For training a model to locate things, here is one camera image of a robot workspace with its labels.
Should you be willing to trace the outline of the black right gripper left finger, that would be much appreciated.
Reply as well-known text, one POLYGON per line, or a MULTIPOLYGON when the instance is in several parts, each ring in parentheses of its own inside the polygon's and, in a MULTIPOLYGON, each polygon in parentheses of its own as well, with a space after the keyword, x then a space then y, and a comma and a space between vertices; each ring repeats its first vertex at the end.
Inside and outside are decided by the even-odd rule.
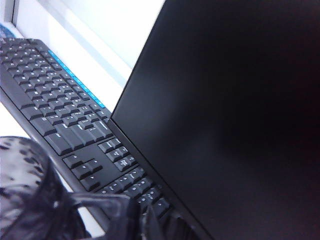
POLYGON ((131 198, 108 198, 104 212, 109 217, 107 240, 136 240, 140 231, 141 208, 131 198))

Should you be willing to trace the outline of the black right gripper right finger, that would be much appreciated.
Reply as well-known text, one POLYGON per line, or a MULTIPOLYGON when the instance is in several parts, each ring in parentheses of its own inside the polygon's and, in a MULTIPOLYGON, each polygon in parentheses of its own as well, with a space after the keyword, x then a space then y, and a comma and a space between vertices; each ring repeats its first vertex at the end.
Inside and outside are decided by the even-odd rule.
POLYGON ((181 217, 170 216, 164 226, 160 225, 155 212, 144 214, 145 240, 199 240, 193 229, 181 217))

